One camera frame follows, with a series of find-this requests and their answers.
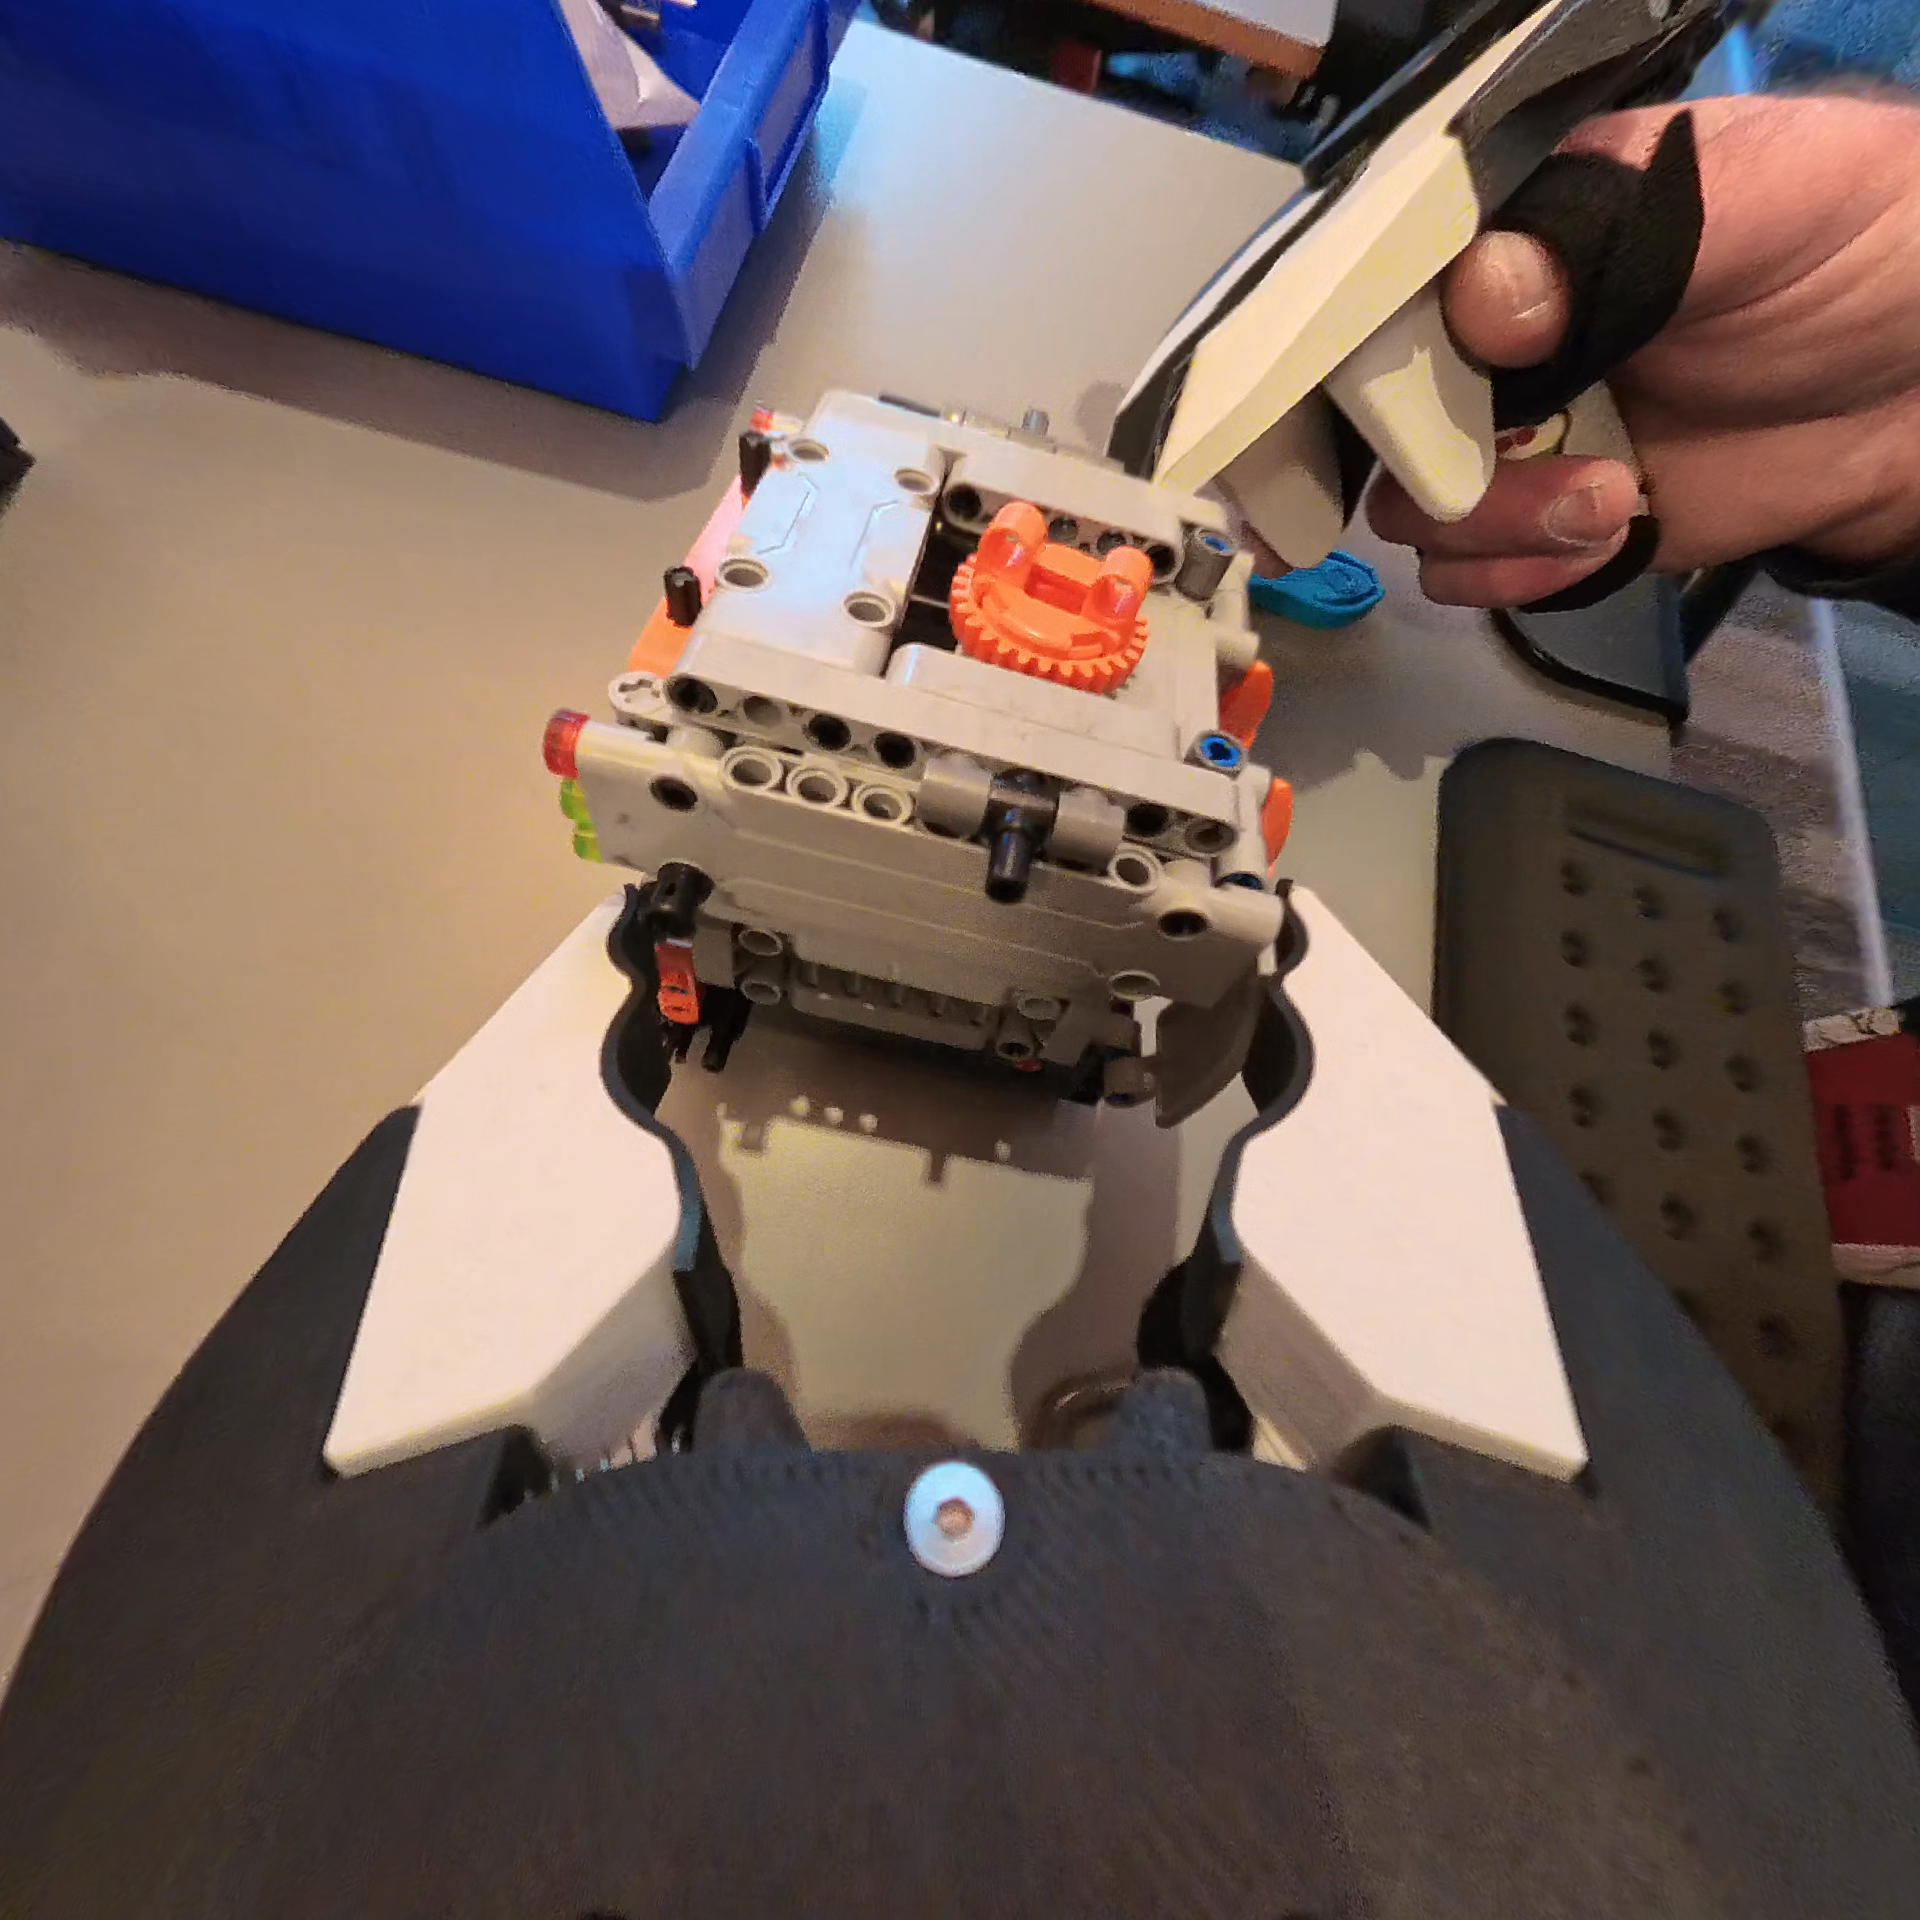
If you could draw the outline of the wooden edged table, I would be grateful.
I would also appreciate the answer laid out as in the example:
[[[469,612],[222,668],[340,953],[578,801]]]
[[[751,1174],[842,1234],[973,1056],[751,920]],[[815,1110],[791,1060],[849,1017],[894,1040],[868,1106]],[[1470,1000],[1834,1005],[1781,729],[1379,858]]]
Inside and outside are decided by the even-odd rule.
[[[1337,19],[1337,3],[1093,3],[1093,8],[1290,81],[1307,81],[1314,74]]]

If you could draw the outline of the red and white packaging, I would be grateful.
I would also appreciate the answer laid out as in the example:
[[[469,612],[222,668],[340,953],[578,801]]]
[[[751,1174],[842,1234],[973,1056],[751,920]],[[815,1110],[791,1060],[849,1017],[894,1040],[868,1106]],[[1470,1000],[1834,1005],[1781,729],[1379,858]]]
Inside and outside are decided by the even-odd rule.
[[[1804,1045],[1836,1266],[1918,1292],[1918,1000],[1812,1019]]]

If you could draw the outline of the crumpled clear plastic bags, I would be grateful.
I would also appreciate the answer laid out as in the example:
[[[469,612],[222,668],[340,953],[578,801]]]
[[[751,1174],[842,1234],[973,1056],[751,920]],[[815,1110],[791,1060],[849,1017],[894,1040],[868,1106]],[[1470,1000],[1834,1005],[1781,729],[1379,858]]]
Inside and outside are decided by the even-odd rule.
[[[657,26],[659,17],[615,3],[558,3],[558,9],[604,117],[630,164],[641,168],[659,139],[682,133],[700,109],[698,96],[675,83],[630,32],[636,22]]]

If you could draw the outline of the dark rounded plate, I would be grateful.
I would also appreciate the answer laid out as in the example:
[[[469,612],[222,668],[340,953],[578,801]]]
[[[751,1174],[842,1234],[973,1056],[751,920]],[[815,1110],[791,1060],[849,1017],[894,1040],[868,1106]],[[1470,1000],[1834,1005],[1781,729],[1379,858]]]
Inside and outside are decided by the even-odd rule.
[[[1642,574],[1607,595],[1582,586],[1529,608],[1499,608],[1494,629],[1535,672],[1604,702],[1689,721],[1685,597],[1676,580]]]

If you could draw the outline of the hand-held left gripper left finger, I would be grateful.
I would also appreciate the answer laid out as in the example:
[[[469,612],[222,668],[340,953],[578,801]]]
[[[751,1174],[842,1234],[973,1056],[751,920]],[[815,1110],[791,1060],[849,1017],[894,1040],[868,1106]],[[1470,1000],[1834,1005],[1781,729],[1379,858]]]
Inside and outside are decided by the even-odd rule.
[[[565,1469],[666,1452],[693,1370],[735,1365],[700,1173],[619,1080],[611,896],[422,1088],[324,1441],[355,1477],[503,1428]]]

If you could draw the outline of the blue plastic bin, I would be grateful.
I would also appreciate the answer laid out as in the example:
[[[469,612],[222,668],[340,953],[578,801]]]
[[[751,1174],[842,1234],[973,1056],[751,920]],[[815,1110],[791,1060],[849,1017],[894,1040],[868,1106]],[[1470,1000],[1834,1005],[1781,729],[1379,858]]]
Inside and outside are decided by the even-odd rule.
[[[644,4],[634,157],[561,4],[4,3],[4,238],[659,420],[852,4]]]

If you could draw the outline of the grey brick robot model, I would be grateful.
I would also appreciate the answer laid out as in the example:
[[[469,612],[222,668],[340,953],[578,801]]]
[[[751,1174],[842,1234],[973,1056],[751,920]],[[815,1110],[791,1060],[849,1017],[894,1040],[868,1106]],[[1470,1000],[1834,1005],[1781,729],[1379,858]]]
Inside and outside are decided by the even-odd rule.
[[[1249,586],[1215,504],[1039,424],[757,413],[611,718],[545,732],[666,1056],[778,1009],[1206,1106],[1287,920]]]

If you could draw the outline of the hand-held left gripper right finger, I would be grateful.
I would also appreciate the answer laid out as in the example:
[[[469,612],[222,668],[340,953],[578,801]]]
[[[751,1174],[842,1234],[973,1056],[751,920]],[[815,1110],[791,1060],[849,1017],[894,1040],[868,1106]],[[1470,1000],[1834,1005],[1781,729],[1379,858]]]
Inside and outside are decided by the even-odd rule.
[[[1502,1106],[1311,892],[1271,960],[1159,1021],[1159,1116],[1242,1086],[1195,1245],[1142,1310],[1215,1446],[1333,1469],[1403,1428],[1557,1481],[1589,1452]]]

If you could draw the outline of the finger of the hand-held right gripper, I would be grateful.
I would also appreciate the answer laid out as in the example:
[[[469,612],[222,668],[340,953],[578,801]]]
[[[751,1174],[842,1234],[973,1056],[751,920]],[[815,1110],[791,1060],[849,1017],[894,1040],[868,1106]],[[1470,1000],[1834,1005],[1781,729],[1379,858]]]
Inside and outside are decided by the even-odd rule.
[[[1454,124],[1519,50],[1519,11],[1467,11],[1349,112],[1153,349],[1111,458],[1218,478],[1414,301],[1482,226]]]
[[[1435,284],[1590,75],[1593,4],[1487,4],[1381,88],[1157,347],[1157,482],[1333,490],[1347,424],[1405,490],[1487,490],[1492,386]]]

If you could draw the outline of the person's right hand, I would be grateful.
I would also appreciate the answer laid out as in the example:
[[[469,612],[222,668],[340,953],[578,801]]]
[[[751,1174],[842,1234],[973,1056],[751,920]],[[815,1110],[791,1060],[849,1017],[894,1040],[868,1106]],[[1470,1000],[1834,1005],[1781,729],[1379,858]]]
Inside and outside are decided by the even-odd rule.
[[[1541,454],[1445,524],[1381,470],[1367,516],[1420,554],[1430,601],[1517,608],[1583,584],[1642,493],[1665,574],[1782,547],[1854,564],[1918,554],[1915,101],[1747,96],[1691,117],[1693,274],[1614,376],[1642,478]]]

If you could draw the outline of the teal brick separator tool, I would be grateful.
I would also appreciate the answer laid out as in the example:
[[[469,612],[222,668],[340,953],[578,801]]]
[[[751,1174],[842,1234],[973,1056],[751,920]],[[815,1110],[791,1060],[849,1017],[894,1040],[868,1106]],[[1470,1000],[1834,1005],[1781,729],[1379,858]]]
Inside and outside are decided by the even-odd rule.
[[[1255,570],[1246,593],[1250,608],[1311,630],[1349,629],[1386,600],[1379,570],[1341,548],[1310,568]]]

